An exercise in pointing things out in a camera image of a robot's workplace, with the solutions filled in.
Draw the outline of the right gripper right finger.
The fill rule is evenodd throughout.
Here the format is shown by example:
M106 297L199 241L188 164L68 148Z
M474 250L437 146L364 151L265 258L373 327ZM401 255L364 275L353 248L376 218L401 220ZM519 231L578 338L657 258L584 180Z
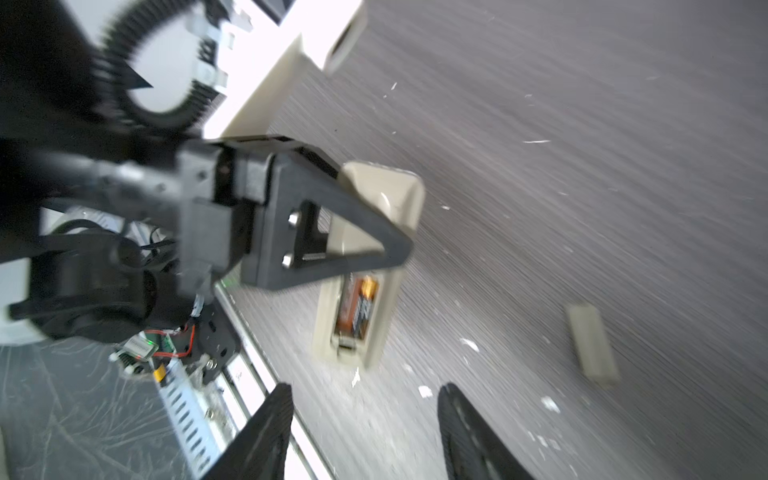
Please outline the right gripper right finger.
M449 479L534 479L454 383L440 388L437 417Z

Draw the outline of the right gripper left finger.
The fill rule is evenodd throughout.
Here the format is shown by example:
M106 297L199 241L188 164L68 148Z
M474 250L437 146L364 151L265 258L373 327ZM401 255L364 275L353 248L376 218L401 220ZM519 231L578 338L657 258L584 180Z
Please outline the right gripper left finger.
M203 479L283 479L293 415L292 387L278 383Z

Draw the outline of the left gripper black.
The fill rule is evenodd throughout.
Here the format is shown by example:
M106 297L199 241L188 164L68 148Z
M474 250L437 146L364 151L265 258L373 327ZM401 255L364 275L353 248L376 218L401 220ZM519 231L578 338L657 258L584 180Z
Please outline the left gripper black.
M188 140L176 151L181 294L209 294L240 265L244 285L277 291L353 272L398 267L413 240L344 188L340 165L290 137ZM374 245L336 253L319 228L326 211Z

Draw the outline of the black AAA battery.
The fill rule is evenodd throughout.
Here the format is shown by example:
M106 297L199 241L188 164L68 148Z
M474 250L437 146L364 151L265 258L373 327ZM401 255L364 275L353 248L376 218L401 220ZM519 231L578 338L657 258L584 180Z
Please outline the black AAA battery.
M380 282L371 273L355 273L343 283L335 333L364 340L373 315Z

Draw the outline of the white remote control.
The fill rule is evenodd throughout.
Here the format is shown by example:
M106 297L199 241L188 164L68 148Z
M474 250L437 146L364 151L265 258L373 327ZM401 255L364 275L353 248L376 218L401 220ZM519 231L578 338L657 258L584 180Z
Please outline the white remote control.
M360 161L342 167L339 183L355 202L331 217L327 253L343 265L321 286L312 351L365 370L386 344L426 190L412 172Z

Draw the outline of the remote battery cover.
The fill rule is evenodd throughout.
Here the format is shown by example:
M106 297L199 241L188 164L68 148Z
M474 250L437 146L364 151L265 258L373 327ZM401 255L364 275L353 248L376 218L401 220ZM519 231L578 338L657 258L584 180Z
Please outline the remote battery cover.
M591 304L570 304L566 315L583 374L607 386L620 380L620 373L599 310Z

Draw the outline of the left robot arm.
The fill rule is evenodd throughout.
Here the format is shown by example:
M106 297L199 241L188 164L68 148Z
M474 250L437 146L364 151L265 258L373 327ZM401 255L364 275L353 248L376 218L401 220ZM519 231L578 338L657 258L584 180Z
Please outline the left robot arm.
M361 1L127 1L92 44L61 1L1 5L1 342L185 325L239 267L282 290L403 265L412 231L272 135Z

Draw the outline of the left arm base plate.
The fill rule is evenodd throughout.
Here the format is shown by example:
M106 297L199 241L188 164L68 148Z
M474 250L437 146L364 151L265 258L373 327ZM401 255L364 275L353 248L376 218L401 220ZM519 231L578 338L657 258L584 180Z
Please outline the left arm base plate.
M197 318L193 355L197 360L206 357L202 366L202 384L207 386L213 382L241 348L241 338L222 304L216 300L204 307Z

